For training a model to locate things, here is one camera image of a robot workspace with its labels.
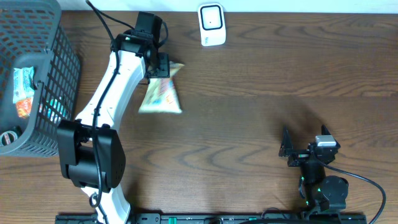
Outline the yellow snack bag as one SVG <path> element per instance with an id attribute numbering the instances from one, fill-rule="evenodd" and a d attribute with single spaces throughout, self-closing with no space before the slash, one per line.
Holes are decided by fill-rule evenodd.
<path id="1" fill-rule="evenodd" d="M 153 79 L 149 83 L 139 113 L 180 114 L 182 112 L 173 76 L 183 67 L 184 64 L 170 62 L 170 78 Z"/>

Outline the green tissue pack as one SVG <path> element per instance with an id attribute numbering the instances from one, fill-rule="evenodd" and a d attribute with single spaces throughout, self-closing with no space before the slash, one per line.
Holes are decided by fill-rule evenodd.
<path id="1" fill-rule="evenodd" d="M 14 68 L 13 103 L 34 96 L 34 67 Z"/>

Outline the orange tissue pack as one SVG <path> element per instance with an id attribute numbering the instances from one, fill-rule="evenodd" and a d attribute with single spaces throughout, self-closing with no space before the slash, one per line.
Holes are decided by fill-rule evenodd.
<path id="1" fill-rule="evenodd" d="M 33 99 L 34 97 L 32 96 L 23 100 L 19 100 L 16 103 L 16 110 L 19 118 L 28 118 L 30 116 Z"/>

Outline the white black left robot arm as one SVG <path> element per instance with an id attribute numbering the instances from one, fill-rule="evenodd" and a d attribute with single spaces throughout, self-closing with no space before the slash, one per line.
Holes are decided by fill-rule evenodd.
<path id="1" fill-rule="evenodd" d="M 126 155 L 119 127 L 134 90 L 144 78 L 168 78 L 169 56 L 159 35 L 129 30 L 111 41 L 106 73 L 76 120 L 61 120 L 57 142 L 62 176 L 89 197 L 92 215 L 57 215 L 56 223 L 128 223 L 131 204 L 121 179 Z"/>

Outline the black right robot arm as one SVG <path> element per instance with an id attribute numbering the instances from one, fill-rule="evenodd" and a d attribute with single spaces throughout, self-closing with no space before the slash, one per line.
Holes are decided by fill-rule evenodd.
<path id="1" fill-rule="evenodd" d="M 340 144 L 326 126 L 323 125 L 321 130 L 322 133 L 315 136 L 306 149 L 294 149 L 292 138 L 284 128 L 279 150 L 279 156 L 288 159 L 289 167 L 300 168 L 298 191 L 307 203 L 302 212 L 302 218 L 307 220 L 312 215 L 338 213 L 345 209 L 348 196 L 348 181 L 325 173 L 325 166 L 335 160 Z"/>

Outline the white barcode scanner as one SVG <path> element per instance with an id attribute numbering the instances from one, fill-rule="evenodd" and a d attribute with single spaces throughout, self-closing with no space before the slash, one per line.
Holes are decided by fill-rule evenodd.
<path id="1" fill-rule="evenodd" d="M 226 42 L 226 25 L 222 5 L 202 4 L 197 12 L 202 46 L 223 45 Z"/>

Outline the teal item behind basket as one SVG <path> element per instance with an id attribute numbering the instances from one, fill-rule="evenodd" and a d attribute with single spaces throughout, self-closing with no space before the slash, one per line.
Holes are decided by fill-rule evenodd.
<path id="1" fill-rule="evenodd" d="M 47 101 L 39 106 L 39 113 L 43 114 L 53 123 L 60 122 L 67 116 L 67 109 L 57 99 Z"/>

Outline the dark grey plastic basket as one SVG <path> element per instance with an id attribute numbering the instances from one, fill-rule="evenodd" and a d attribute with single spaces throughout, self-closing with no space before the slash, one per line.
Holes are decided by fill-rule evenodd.
<path id="1" fill-rule="evenodd" d="M 74 117 L 81 65 L 60 19 L 57 1 L 1 1 L 1 132 L 19 126 L 22 135 L 1 155 L 51 157 L 58 153 L 57 126 L 39 106 L 57 99 Z M 13 103 L 14 68 L 34 67 L 34 99 L 28 118 Z"/>

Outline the tape roll in basket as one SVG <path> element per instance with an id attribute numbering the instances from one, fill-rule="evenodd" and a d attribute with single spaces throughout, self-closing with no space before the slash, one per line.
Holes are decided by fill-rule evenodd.
<path id="1" fill-rule="evenodd" d="M 19 126 L 14 126 L 10 130 L 1 133 L 1 147 L 8 146 L 18 140 L 22 135 L 22 130 Z"/>

